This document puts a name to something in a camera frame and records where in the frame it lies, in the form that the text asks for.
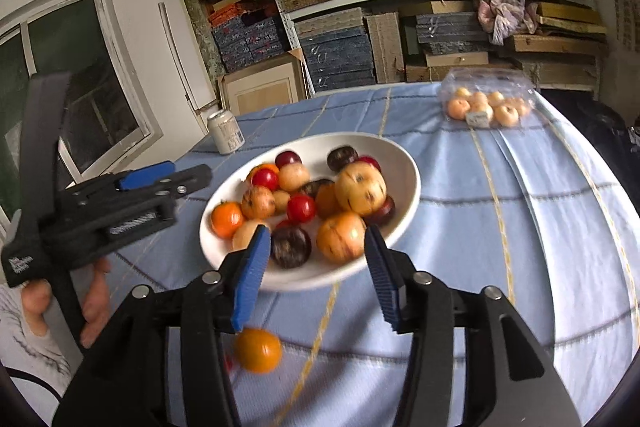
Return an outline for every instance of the white bowl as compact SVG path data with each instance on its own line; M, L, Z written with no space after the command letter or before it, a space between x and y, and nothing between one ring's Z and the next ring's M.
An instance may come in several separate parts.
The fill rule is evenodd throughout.
M330 178L335 174L326 164L326 156L333 149L342 145L352 146L360 156L373 156L379 163L384 176L387 192L396 202L396 215L393 220L381 228L382 236L388 247L392 247L404 233L414 217L420 200L420 173L414 159L398 144L362 132L334 132L309 136L286 143L261 154L246 163L215 191L202 214L200 220L200 245L205 257L218 268L231 250L230 241L217 237L210 225L210 214L221 201L241 201L248 188L245 179L249 171L261 163L273 163L276 156L286 150L295 151L311 174L311 179ZM274 216L267 219L270 225L276 225L287 216ZM324 259L316 247L316 232L320 222L316 217L303 225L309 232L313 249L309 260L299 268L284 269L269 263L262 279L263 290L299 291L330 285L346 279L367 266L364 256L350 263L338 266Z

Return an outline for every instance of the red cherry tomato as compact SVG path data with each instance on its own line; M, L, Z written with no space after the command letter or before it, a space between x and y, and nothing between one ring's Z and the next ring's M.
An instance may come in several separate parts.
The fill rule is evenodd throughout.
M278 169L282 169L283 165L287 165L289 163L302 163L302 160L300 159L300 156L293 151L282 151L276 156L276 166Z
M274 229L273 229L273 230L281 229L281 228L283 228L283 227L295 227L295 225L296 225L296 224L295 224L292 220L290 220L290 219L283 219L281 222L279 222L279 223L274 227Z
M287 217L296 223L311 221L316 215L316 202L306 194L296 194L287 203Z
M380 168L380 164L376 161L375 158L372 158L371 156L360 156L356 161L373 165L376 169L378 169L378 171L382 172L382 169Z
M260 169L251 178L251 184L254 186L266 187L271 192L278 188L278 175L271 169Z

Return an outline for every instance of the blue tablecloth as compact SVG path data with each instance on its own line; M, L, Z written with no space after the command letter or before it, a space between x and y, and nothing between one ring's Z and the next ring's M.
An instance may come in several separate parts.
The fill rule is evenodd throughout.
M112 256L114 302L138 283L177 288L208 268L198 239L206 202L258 154L312 134L382 134L411 153L422 179L417 214L395 248L450 287L492 284L510 294L586 422L638 349L638 214L587 140L542 98L525 129L470 132L444 118L437 90L345 92L245 115L246 143L229 156L204 139L177 168L206 163L211 186L178 203L174 227ZM336 287L261 293L251 324L274 331L284 357L269 375L233 371L243 425L391 425L411 338L383 322L367 271ZM454 376L451 425L462 414L462 336Z

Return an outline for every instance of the window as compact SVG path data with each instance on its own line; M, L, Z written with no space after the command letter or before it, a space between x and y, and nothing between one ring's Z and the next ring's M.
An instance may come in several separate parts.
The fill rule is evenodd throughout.
M58 188L108 171L126 152L142 151L144 142L160 136L139 95L110 0L36 0L0 21L0 215L10 217L20 205L20 127L29 79L55 71L72 75Z

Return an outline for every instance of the yellow stripe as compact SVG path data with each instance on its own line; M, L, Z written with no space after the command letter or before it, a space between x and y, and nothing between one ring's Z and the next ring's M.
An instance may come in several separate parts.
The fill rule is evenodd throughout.
M471 138L473 139L476 149L478 150L478 155L480 156L482 168L484 169L486 180L489 183L489 190L491 191L491 197L494 199L495 217L497 217L498 219L498 229L500 230L500 238L502 240L502 254L504 256L504 267L507 272L507 292L508 292L508 296L509 296L509 300L511 301L511 304L515 306L516 296L513 291L513 271L511 269L511 253L509 252L509 243L507 241L507 228L504 223L504 219L502 218L502 207L500 206L500 200L498 199L498 194L495 191L494 179L491 176L489 165L486 161L486 158L484 157L484 152L480 147L478 136L476 136L476 131L474 131L472 128L469 128L469 131L471 132Z
M314 343L311 347L311 353L306 359L305 365L302 368L302 372L300 372L300 376L298 377L298 382L296 386L293 388L293 393L289 397L289 400L285 404L285 406L280 410L275 420L271 424L271 427L278 427L286 415L289 413L293 404L296 402L300 393L305 388L306 379L311 373L311 369L314 367L314 362L318 357L318 351L320 351L320 344L322 344L322 337L324 337L324 332L326 331L327 326L329 325L329 319L334 311L335 299L338 296L338 289L340 288L340 283L334 283L331 288L331 293L329 294L329 300L326 302L326 308L324 310L324 315L320 320L320 326L318 328L318 333L316 333L316 338L314 339Z
M548 122L549 127L551 127L551 130L553 131L553 133L562 142L562 145L564 146L566 151L571 155L571 158L574 159L575 164L578 166L578 169L580 169L580 171L582 172L582 175L587 180L589 187L593 191L593 195L596 197L596 201L600 206L602 215L604 216L605 220L607 221L607 224L609 225L609 230L611 231L611 235L613 236L613 242L616 245L616 248L618 249L618 253L622 259L622 266L625 269L626 277L628 279L627 290L629 293L631 293L631 299L633 301L634 316L636 319L636 350L638 350L638 348L640 347L640 314L638 314L638 296L636 295L636 282L634 281L633 272L631 272L631 265L629 264L629 259L626 256L625 247L623 247L622 245L622 240L620 239L620 234L618 233L618 229L615 223L613 222L613 219L611 217L611 214L609 213L609 209L607 208L607 205L602 199L602 194L600 193L599 188L591 179L591 175L587 172L587 169L584 167L584 165L580 161L580 158L578 158L578 155L574 152L574 150L569 145L569 143L564 138L564 136L562 136L562 134L558 131L556 126L553 125L553 123L540 111L537 111L537 113L540 115L540 117L544 118Z
M326 109L326 106L328 103L329 103L329 97L327 97L326 102L324 102L324 105L322 106L322 110L320 111L318 116L316 116L316 118L314 119L313 122L311 122L309 127L307 127L303 131L301 138L304 137L306 133L308 133L311 130L311 128L316 123L316 121L318 121L318 119L322 116L322 113L324 113L324 110ZM382 121L380 122L380 129L378 130L378 136L382 136L382 134L385 132L386 118L388 117L388 114L389 114L390 105L391 105L391 88L389 87L389 89L386 92L385 110L384 110L384 113L382 114ZM296 400L300 396L300 393L302 393L302 390L305 388L306 379L311 373L311 370L314 367L314 363L316 362L316 358L318 357L318 352L320 351L320 346L322 344L322 337L324 337L324 332L326 331L326 328L329 325L329 319L331 318L331 315L334 312L335 299L337 299L337 296L338 296L338 289L340 289L340 283L339 282L334 283L334 285L331 288L331 293L329 294L329 299L326 302L324 315L322 316L322 319L320 320L320 325L318 326L318 332L316 333L316 338L314 339L314 343L311 347L311 353L309 353L309 356L306 359L305 365L303 366L302 371L300 372L300 375L298 377L298 381L296 382L296 386L293 388L293 391L289 396L289 400L287 400L287 403L284 405L284 407L280 410L276 418L273 420L273 423L271 423L271 427L278 427L283 422L283 420L286 418L287 414L293 407L293 404L295 404Z

